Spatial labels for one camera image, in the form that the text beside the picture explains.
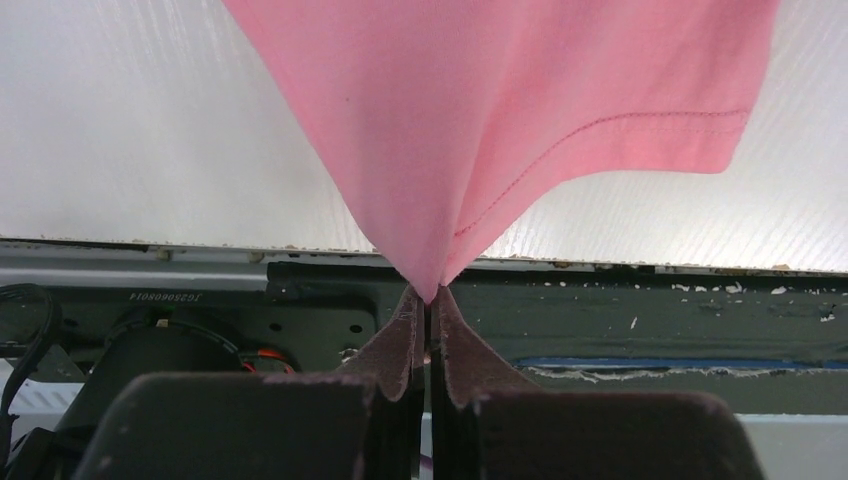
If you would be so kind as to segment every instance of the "stitching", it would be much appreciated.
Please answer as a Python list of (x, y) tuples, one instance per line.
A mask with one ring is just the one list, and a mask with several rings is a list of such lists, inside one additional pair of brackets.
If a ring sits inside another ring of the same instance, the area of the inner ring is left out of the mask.
[[(477, 219), (476, 219), (476, 220), (474, 220), (473, 222), (471, 222), (470, 224), (468, 224), (468, 225), (467, 225), (467, 226), (465, 226), (464, 228), (462, 228), (462, 229), (458, 230), (457, 232), (455, 232), (455, 233), (453, 234), (453, 236), (454, 236), (454, 238), (456, 238), (456, 237), (461, 237), (462, 235), (464, 235), (464, 234), (468, 233), (468, 231), (470, 231), (471, 229), (473, 229), (474, 227), (476, 227), (476, 226), (477, 226), (477, 224), (479, 224), (479, 223), (483, 220), (483, 218), (485, 218), (485, 217), (489, 214), (489, 212), (491, 212), (491, 211), (492, 211), (492, 209), (493, 209), (493, 208), (495, 208), (495, 206), (496, 206), (498, 203), (500, 203), (500, 201), (501, 201), (501, 200), (503, 200), (503, 199), (504, 199), (504, 197), (506, 197), (506, 195), (507, 195), (507, 194), (509, 194), (509, 192), (510, 192), (510, 191), (511, 191), (511, 190), (512, 190), (512, 189), (513, 189), (516, 185), (518, 185), (518, 183), (519, 183), (519, 182), (521, 182), (521, 180), (523, 180), (523, 179), (524, 179), (524, 177), (526, 177), (526, 176), (527, 176), (527, 174), (529, 174), (529, 173), (530, 173), (530, 171), (531, 171), (531, 170), (533, 170), (533, 169), (534, 169), (537, 165), (539, 165), (539, 164), (541, 163), (541, 161), (542, 161), (542, 160), (544, 160), (544, 159), (545, 159), (548, 155), (550, 155), (550, 154), (551, 154), (554, 150), (556, 150), (556, 149), (557, 149), (557, 147), (559, 147), (559, 146), (560, 146), (560, 145), (562, 145), (562, 144), (563, 144), (566, 140), (568, 140), (568, 139), (570, 139), (571, 137), (573, 137), (573, 136), (577, 135), (578, 133), (584, 132), (584, 131), (586, 131), (586, 130), (588, 130), (588, 129), (590, 129), (590, 128), (594, 127), (594, 126), (597, 126), (597, 125), (599, 125), (599, 124), (603, 124), (603, 123), (609, 123), (609, 122), (612, 122), (612, 121), (615, 121), (615, 120), (623, 120), (623, 119), (628, 119), (628, 118), (646, 118), (646, 117), (649, 117), (649, 118), (650, 118), (650, 117), (729, 117), (729, 116), (733, 116), (733, 115), (745, 115), (745, 114), (747, 114), (747, 113), (748, 113), (748, 112), (747, 112), (747, 111), (745, 111), (745, 110), (734, 110), (734, 111), (730, 111), (730, 112), (660, 112), (660, 113), (625, 113), (625, 114), (621, 114), (621, 115), (615, 115), (615, 116), (612, 116), (612, 117), (600, 118), (600, 119), (595, 120), (595, 121), (593, 121), (593, 122), (587, 123), (586, 125), (583, 125), (582, 127), (579, 127), (579, 128), (577, 128), (576, 130), (573, 130), (573, 131), (572, 131), (572, 132), (570, 132), (569, 134), (565, 135), (564, 137), (560, 138), (559, 140), (557, 140), (556, 142), (554, 142), (554, 144), (553, 144), (553, 145), (551, 145), (550, 147), (548, 147), (548, 149), (547, 149), (547, 150), (545, 150), (544, 152), (542, 152), (542, 154), (541, 154), (541, 155), (539, 155), (539, 157), (538, 157), (536, 160), (533, 160), (533, 163), (531, 163), (530, 165), (528, 165), (528, 166), (527, 166), (527, 168), (525, 168), (525, 169), (524, 169), (524, 171), (523, 171), (523, 172), (521, 172), (521, 175), (519, 175), (519, 176), (518, 176), (518, 178), (516, 178), (516, 179), (515, 179), (512, 183), (510, 183), (510, 184), (509, 184), (509, 186), (508, 186), (508, 187), (507, 187), (507, 188), (506, 188), (506, 189), (505, 189), (505, 190), (504, 190), (504, 191), (503, 191), (503, 192), (502, 192), (502, 193), (498, 196), (498, 198), (496, 198), (496, 199), (495, 199), (495, 200), (494, 200), (494, 201), (493, 201), (493, 202), (492, 202), (492, 203), (491, 203), (488, 207), (486, 207), (486, 209), (485, 209), (485, 210), (483, 210), (483, 213), (481, 213), (481, 214), (480, 214), (480, 216), (479, 216), (479, 217), (477, 217)], [(739, 125), (738, 127), (735, 127), (735, 128), (733, 128), (733, 129), (731, 129), (731, 130), (697, 130), (697, 129), (682, 129), (682, 128), (681, 128), (681, 129), (673, 129), (673, 128), (667, 128), (667, 129), (659, 129), (659, 128), (657, 128), (657, 129), (651, 129), (651, 128), (646, 128), (646, 129), (626, 129), (626, 130), (624, 130), (624, 131), (634, 131), (634, 130), (638, 130), (638, 131), (656, 131), (656, 132), (696, 132), (696, 133), (709, 133), (709, 134), (727, 134), (727, 133), (732, 133), (732, 132), (735, 132), (735, 131), (739, 130), (740, 128), (742, 128), (742, 126), (743, 126), (743, 125)], [(455, 255), (455, 253), (454, 253), (454, 254), (449, 255), (449, 256), (448, 256), (448, 258), (451, 258), (451, 257), (453, 257), (454, 255)]]

